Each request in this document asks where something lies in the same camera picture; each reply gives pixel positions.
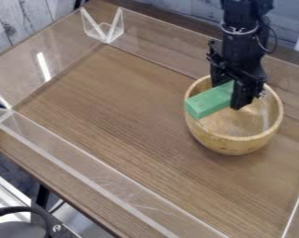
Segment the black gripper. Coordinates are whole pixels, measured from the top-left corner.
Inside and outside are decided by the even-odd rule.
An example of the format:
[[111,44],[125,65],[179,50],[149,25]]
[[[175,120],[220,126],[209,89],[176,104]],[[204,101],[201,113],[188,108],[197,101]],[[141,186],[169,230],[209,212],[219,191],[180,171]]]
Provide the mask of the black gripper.
[[208,42],[212,87],[234,81],[231,108],[240,110],[264,90],[267,74],[262,59],[267,54],[268,27],[263,24],[251,28],[221,24],[220,29],[223,38]]

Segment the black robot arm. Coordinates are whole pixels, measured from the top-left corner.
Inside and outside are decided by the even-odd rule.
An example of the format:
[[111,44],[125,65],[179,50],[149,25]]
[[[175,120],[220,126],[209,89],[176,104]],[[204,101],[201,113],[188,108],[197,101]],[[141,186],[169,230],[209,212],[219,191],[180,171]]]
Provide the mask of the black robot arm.
[[229,105],[240,110],[260,98],[268,81],[262,60],[278,48],[278,42],[268,47],[270,35],[275,33],[268,17],[274,0],[220,0],[220,5],[221,39],[208,41],[207,59],[212,86],[234,82]]

